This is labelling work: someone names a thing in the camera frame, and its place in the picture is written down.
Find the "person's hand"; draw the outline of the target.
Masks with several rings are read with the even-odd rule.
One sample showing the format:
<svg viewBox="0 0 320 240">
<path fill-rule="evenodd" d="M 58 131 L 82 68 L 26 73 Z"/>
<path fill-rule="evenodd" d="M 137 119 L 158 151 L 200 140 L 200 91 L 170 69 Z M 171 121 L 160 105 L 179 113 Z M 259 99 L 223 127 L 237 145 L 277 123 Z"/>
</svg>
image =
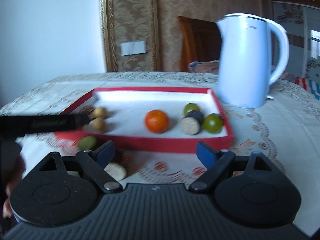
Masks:
<svg viewBox="0 0 320 240">
<path fill-rule="evenodd" d="M 10 218 L 12 216 L 12 209 L 10 207 L 10 196 L 14 188 L 22 181 L 24 172 L 25 172 L 25 162 L 23 158 L 19 155 L 15 162 L 15 167 L 11 172 L 11 177 L 5 188 L 7 198 L 3 204 L 3 213 L 2 213 L 3 218 Z"/>
</svg>

